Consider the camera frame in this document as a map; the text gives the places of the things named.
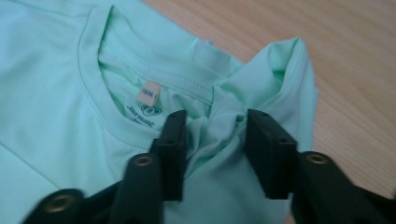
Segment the wood grain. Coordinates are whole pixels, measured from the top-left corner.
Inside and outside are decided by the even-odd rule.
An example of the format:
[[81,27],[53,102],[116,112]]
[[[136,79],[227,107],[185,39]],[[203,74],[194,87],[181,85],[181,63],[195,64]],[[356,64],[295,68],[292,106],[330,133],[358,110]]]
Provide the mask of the wood grain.
[[146,2],[244,62],[270,42],[301,36],[320,91],[313,149],[331,156],[356,185],[393,196],[395,1]]

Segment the fabric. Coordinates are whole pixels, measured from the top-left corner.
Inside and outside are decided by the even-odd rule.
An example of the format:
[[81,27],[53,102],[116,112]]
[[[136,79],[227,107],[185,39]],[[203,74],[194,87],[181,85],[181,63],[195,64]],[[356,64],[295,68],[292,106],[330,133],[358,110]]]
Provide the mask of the fabric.
[[[317,90],[303,40],[244,64],[141,2],[0,2],[0,223],[45,196],[86,196],[119,181],[166,116],[188,111],[184,201],[165,223],[282,223],[242,152],[248,108],[271,114],[310,150]],[[149,107],[147,81],[162,85]]]

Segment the mint green shirt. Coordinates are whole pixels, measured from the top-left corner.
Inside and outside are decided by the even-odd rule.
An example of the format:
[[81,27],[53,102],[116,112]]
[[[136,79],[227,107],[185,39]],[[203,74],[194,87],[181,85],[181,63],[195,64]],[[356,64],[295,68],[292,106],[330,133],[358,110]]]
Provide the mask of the mint green shirt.
[[[120,180],[166,116],[188,111],[184,201],[173,223],[282,223],[289,201],[265,198],[242,152],[248,108],[312,146],[317,90],[304,42],[275,42],[241,63],[138,1],[0,2],[0,223],[45,196],[86,196]],[[154,107],[136,100],[162,85]]]

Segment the clothing tag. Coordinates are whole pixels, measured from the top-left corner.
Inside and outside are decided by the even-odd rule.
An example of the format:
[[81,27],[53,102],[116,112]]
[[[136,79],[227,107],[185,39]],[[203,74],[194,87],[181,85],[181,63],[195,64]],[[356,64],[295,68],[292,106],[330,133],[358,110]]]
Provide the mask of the clothing tag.
[[145,105],[154,106],[157,96],[160,94],[161,85],[152,81],[147,81],[137,94],[137,100]]

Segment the turquoise t-shirt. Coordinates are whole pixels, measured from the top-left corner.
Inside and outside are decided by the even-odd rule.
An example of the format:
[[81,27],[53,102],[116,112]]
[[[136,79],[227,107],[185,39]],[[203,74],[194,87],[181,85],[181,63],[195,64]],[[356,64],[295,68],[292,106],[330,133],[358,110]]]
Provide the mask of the turquoise t-shirt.
[[[265,198],[242,152],[248,108],[312,146],[317,90],[304,42],[275,42],[241,63],[145,4],[0,2],[0,223],[45,196],[86,196],[120,180],[166,116],[188,111],[184,201],[173,223],[282,223],[289,201]],[[154,106],[136,96],[161,85]]]

